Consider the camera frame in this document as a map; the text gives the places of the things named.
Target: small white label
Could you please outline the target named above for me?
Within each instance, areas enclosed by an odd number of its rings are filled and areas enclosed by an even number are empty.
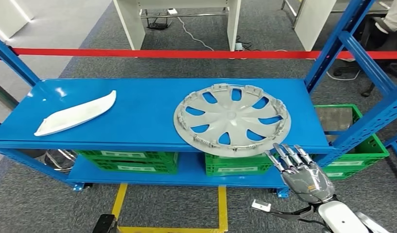
[[[117,166],[119,170],[126,171],[155,171],[153,167],[137,167],[137,166]]]
[[[146,158],[142,152],[101,151],[102,155],[111,157]]]
[[[251,207],[257,210],[262,210],[265,212],[270,212],[271,210],[271,204],[270,203],[265,203],[263,201],[259,200],[254,200],[253,203],[251,204]]]
[[[364,161],[343,161],[343,162],[332,162],[329,166],[361,166]]]
[[[343,176],[344,172],[339,172],[339,173],[327,173],[328,177],[341,177]]]
[[[219,168],[218,172],[240,172],[240,171],[258,171],[259,167],[225,167]]]

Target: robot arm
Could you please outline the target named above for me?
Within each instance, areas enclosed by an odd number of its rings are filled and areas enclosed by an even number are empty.
[[[382,226],[360,212],[353,212],[344,203],[337,200],[333,183],[316,162],[298,145],[297,153],[288,145],[279,144],[274,148],[284,164],[281,164],[269,151],[267,156],[279,170],[284,183],[297,197],[309,204],[308,207],[295,212],[281,212],[271,208],[271,204],[254,200],[252,208],[267,212],[287,220],[304,220],[305,216],[317,212],[324,223],[323,233],[388,233]]]

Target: white desk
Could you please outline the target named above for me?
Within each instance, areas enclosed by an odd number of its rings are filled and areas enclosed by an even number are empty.
[[[235,49],[241,0],[114,0],[114,4],[132,50],[141,49],[145,37],[141,9],[228,7],[228,44],[231,51]]]

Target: yellow floor marking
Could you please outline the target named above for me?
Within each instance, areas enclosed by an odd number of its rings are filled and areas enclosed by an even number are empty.
[[[114,206],[112,207],[111,212],[111,214],[115,215],[116,219],[118,219],[118,216],[120,216],[122,204],[124,203],[125,193],[127,192],[127,186],[128,184],[122,183],[118,188],[117,197],[115,197]]]
[[[224,233],[220,229],[119,227],[120,233]]]
[[[128,184],[122,183],[117,192],[112,214],[118,219]],[[224,233],[228,231],[227,191],[225,186],[218,187],[218,228],[161,228],[161,227],[125,227],[119,226],[120,233]]]
[[[227,188],[225,186],[218,187],[218,228],[221,232],[228,231]]]

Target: power strip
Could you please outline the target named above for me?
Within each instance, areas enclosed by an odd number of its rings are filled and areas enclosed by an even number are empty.
[[[177,10],[175,8],[168,8],[167,12],[170,15],[177,15],[178,14],[178,12],[177,12]]]
[[[244,47],[242,46],[242,43],[236,43],[234,50],[235,51],[244,51]]]

